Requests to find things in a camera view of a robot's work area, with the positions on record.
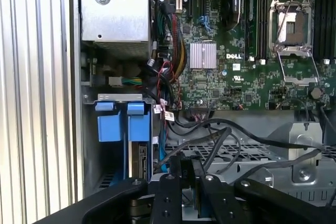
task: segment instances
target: white label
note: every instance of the white label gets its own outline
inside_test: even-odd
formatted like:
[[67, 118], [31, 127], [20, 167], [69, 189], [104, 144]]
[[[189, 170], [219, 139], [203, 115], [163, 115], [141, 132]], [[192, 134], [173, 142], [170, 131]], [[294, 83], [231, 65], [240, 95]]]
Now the white label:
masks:
[[154, 105], [153, 110], [154, 110], [154, 114], [160, 114], [162, 111], [162, 107], [160, 104], [157, 104], [157, 105]]
[[109, 77], [110, 86], [122, 86], [121, 77]]
[[248, 13], [248, 20], [251, 21], [253, 19], [253, 1], [254, 0], [250, 0], [250, 10]]
[[233, 63], [232, 64], [233, 71], [240, 71], [240, 63]]
[[233, 76], [233, 81], [243, 81], [244, 78], [242, 78], [241, 76]]
[[159, 137], [158, 136], [154, 136], [152, 139], [152, 144], [158, 144], [159, 143]]
[[172, 121], [172, 122], [175, 121], [174, 113], [173, 113], [173, 112], [165, 111], [165, 112], [164, 112], [164, 118], [165, 118], [166, 120], [168, 120], [168, 121]]
[[242, 56], [240, 54], [226, 54], [226, 59], [242, 60]]

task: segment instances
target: yellow wire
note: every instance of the yellow wire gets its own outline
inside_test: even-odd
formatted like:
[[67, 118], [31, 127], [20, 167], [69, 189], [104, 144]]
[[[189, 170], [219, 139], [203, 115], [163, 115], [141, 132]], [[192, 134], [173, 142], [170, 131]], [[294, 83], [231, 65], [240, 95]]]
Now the yellow wire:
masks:
[[132, 78], [131, 80], [132, 81], [140, 81], [140, 82], [142, 81], [140, 78]]
[[183, 69], [183, 62], [184, 62], [184, 45], [183, 45], [183, 42], [181, 41], [181, 61], [180, 61], [180, 64], [178, 65], [178, 68], [176, 70], [176, 75], [179, 75], [182, 73]]

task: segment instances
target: metal frame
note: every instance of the metal frame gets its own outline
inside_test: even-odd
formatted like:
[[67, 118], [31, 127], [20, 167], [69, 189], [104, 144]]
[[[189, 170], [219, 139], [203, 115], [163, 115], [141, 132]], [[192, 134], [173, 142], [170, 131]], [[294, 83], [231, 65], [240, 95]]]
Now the metal frame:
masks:
[[68, 7], [69, 0], [0, 0], [0, 223], [57, 212], [76, 201], [82, 183]]

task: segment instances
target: dell logo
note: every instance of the dell logo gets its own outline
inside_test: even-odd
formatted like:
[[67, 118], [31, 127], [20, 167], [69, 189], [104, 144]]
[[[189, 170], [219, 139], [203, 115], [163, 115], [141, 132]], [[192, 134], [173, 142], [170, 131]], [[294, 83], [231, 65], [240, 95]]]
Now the dell logo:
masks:
[[226, 54], [226, 59], [242, 60], [240, 54]]

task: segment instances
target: green circuit board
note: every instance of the green circuit board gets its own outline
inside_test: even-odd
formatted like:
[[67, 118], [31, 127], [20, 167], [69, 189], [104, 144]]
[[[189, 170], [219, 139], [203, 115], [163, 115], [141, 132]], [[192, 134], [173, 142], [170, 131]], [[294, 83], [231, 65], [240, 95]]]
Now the green circuit board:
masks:
[[[321, 62], [313, 63], [312, 59], [298, 57], [282, 60], [282, 66], [288, 77], [298, 80], [319, 76], [317, 83], [301, 86], [295, 83], [285, 82], [280, 67], [279, 59], [269, 57], [267, 64], [259, 61], [246, 60], [252, 50], [246, 50], [246, 32], [253, 29], [251, 24], [251, 12], [256, 0], [242, 0], [242, 15], [239, 24], [232, 30], [226, 31], [220, 20], [221, 0], [206, 0], [206, 14], [209, 16], [213, 34], [208, 35], [199, 25], [200, 0], [193, 2], [193, 18], [188, 18], [186, 11], [180, 14], [181, 30], [187, 47], [192, 42], [215, 42], [217, 47], [217, 68], [193, 70], [188, 62], [184, 72], [179, 77], [181, 86], [181, 100], [183, 109], [191, 107], [208, 108], [211, 102], [217, 98], [228, 96], [230, 100], [223, 101], [216, 106], [217, 110], [232, 110], [235, 103], [242, 105], [244, 110], [268, 110], [274, 109], [270, 104], [277, 104], [284, 99], [297, 98], [302, 100], [310, 109], [316, 108], [316, 102], [323, 102], [330, 107], [333, 104], [336, 88], [336, 64], [329, 65]], [[249, 47], [256, 47], [254, 42], [248, 43]], [[227, 59], [227, 54], [238, 56], [241, 59]], [[320, 99], [313, 100], [309, 97], [312, 88], [318, 87], [322, 94]], [[301, 105], [297, 102], [283, 104], [282, 109], [298, 109]]]

